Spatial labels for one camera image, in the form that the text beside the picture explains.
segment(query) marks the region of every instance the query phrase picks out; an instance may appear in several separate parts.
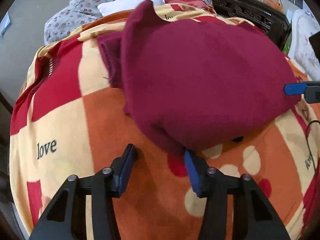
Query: love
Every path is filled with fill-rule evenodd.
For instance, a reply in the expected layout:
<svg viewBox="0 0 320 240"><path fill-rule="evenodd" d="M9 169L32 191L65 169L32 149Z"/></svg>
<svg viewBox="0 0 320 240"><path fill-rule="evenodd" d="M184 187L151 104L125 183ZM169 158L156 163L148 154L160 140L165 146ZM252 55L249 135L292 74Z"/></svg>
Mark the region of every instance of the love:
<svg viewBox="0 0 320 240"><path fill-rule="evenodd" d="M40 158L42 158L44 152L45 152L45 155L48 154L49 148L50 148L50 151L52 153L54 153L57 150L56 146L57 146L56 140L53 140L52 142L45 143L44 145L41 145L41 146L38 143L38 160Z"/></svg>

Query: white pillow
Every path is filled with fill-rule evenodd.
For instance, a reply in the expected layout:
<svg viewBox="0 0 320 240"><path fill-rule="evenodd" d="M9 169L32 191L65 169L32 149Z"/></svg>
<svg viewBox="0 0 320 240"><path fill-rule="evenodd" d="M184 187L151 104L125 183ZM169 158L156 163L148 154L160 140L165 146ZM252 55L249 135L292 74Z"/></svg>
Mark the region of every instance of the white pillow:
<svg viewBox="0 0 320 240"><path fill-rule="evenodd" d="M116 12L135 9L145 0L115 0L113 2L105 2L98 5L98 10L102 16L107 16ZM164 0L151 0L153 6L164 5Z"/></svg>

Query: red polka dot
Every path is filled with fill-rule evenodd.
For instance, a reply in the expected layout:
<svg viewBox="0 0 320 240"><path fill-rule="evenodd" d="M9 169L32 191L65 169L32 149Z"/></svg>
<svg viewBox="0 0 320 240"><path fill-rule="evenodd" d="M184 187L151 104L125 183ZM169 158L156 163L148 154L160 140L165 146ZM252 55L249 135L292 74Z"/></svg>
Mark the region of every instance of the red polka dot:
<svg viewBox="0 0 320 240"><path fill-rule="evenodd" d="M262 179L258 183L259 187L263 191L263 193L266 195L267 198L270 198L272 193L271 183L268 179Z"/></svg>
<svg viewBox="0 0 320 240"><path fill-rule="evenodd" d="M172 154L168 154L167 158L169 169L175 176L185 177L188 175L186 166L184 165L183 155L175 156Z"/></svg>

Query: metal screw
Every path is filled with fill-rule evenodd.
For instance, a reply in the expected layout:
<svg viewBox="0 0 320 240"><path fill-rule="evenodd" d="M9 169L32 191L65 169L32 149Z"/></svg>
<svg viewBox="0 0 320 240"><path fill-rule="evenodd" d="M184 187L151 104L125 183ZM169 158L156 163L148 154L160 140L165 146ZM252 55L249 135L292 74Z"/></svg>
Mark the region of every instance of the metal screw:
<svg viewBox="0 0 320 240"><path fill-rule="evenodd" d="M208 172L209 174L215 174L216 171L217 171L217 169L214 168L214 167L209 167L209 168L207 169L207 172Z"/></svg>
<svg viewBox="0 0 320 240"><path fill-rule="evenodd" d="M106 167L102 170L103 174L110 174L111 172L113 172L113 170L110 167Z"/></svg>
<svg viewBox="0 0 320 240"><path fill-rule="evenodd" d="M243 175L242 175L242 178L243 178L244 180L249 181L249 180L251 179L251 176L250 176L249 174L243 174Z"/></svg>
<svg viewBox="0 0 320 240"><path fill-rule="evenodd" d="M75 181L76 178L77 178L77 175L70 175L70 176L68 177L68 181Z"/></svg>

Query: polka dot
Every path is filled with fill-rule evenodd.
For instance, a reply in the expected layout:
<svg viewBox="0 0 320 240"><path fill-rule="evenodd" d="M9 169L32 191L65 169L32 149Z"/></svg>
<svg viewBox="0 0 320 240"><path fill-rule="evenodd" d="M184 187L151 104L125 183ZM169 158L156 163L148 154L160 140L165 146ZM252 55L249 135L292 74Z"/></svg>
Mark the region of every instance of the polka dot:
<svg viewBox="0 0 320 240"><path fill-rule="evenodd" d="M221 171L224 175L240 178L238 167L233 164L225 164L219 169L219 171Z"/></svg>
<svg viewBox="0 0 320 240"><path fill-rule="evenodd" d="M252 145L243 151L243 167L251 175L256 175L261 168L261 160L256 148Z"/></svg>
<svg viewBox="0 0 320 240"><path fill-rule="evenodd" d="M170 171L177 177L188 176L186 166L184 165L183 155L167 155L167 161Z"/></svg>
<svg viewBox="0 0 320 240"><path fill-rule="evenodd" d="M266 195L267 198L270 198L272 193L271 183L268 179L262 179L258 183L260 189Z"/></svg>
<svg viewBox="0 0 320 240"><path fill-rule="evenodd" d="M194 217L202 217L205 210L206 198L198 198L196 193L190 188L184 198L184 205L189 215Z"/></svg>
<svg viewBox="0 0 320 240"><path fill-rule="evenodd" d="M222 153L222 144L218 144L216 146L213 146L209 149L206 149L202 151L202 154L208 158L216 159L218 158Z"/></svg>

